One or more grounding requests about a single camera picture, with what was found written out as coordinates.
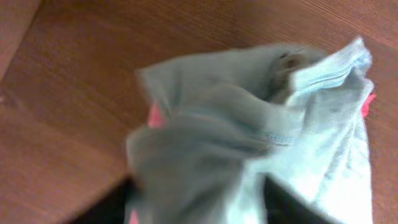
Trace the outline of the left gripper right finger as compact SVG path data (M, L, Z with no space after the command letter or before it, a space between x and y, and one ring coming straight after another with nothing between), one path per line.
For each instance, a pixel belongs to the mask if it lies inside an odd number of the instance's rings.
M263 196L269 224L331 224L300 203L269 176L265 178Z

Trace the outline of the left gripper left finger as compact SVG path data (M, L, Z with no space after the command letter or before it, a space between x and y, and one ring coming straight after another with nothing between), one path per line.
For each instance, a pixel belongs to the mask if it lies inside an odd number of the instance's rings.
M136 191L136 185L125 178L91 207L67 220L67 224L124 224L129 223L127 201Z

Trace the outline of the grey t-shirt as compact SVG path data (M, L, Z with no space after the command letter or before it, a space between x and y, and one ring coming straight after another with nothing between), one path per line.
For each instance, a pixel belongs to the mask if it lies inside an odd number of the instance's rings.
M132 132L138 223L372 223L362 38L188 55L139 71L160 120Z

